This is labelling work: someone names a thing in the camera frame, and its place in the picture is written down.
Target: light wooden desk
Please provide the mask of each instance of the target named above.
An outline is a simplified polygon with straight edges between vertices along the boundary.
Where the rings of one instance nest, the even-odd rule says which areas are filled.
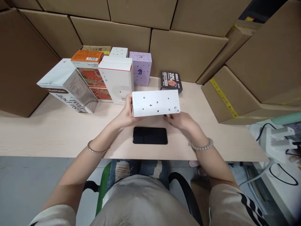
[[[182,85],[181,111],[188,112],[214,140],[225,161],[268,161],[247,126],[222,125],[216,121],[201,85],[187,82]],[[136,87],[136,91],[157,89],[158,78],[154,77],[149,87]],[[74,158],[122,108],[123,105],[100,102],[94,114],[77,113],[48,95],[30,118],[0,116],[0,155]],[[133,144],[134,126],[165,127],[168,145]],[[190,142],[163,116],[151,116],[120,130],[105,158],[197,160]]]

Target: black phone screen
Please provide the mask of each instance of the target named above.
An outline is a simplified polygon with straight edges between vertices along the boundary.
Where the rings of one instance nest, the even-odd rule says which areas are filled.
[[[135,127],[133,132],[135,144],[167,144],[165,128]]]

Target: orange box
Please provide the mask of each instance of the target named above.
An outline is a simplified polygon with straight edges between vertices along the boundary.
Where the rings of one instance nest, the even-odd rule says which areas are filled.
[[[96,99],[100,102],[113,102],[107,87],[90,87]]]
[[[105,86],[98,70],[103,56],[103,52],[79,50],[71,58],[71,62],[88,86]]]

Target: gray floor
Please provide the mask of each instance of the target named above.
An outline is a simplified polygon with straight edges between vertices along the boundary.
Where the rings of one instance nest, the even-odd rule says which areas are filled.
[[[43,203],[74,159],[38,157],[0,157],[0,222],[3,226],[28,225],[39,213]],[[102,159],[89,180],[100,184],[104,167],[110,159]],[[196,168],[188,161],[170,161],[170,171],[178,172],[190,184],[197,177]],[[170,192],[186,208],[187,203],[177,181],[171,183]],[[95,217],[98,193],[86,190],[77,213],[76,226],[87,226]]]

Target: bracelet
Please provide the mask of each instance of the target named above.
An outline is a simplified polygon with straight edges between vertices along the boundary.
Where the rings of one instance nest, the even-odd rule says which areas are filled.
[[[101,152],[96,152],[96,151],[93,151],[91,148],[90,148],[90,143],[91,143],[92,140],[89,141],[89,143],[87,144],[87,148],[93,152],[93,153],[96,153],[96,154],[101,154],[101,153],[104,153],[108,150],[109,147],[107,147],[104,151],[101,151]]]
[[[191,143],[191,147],[195,150],[208,150],[209,148],[211,148],[213,146],[213,140],[211,138],[208,138],[208,139],[209,139],[209,144],[205,147],[198,148],[198,147],[194,146],[193,143]]]

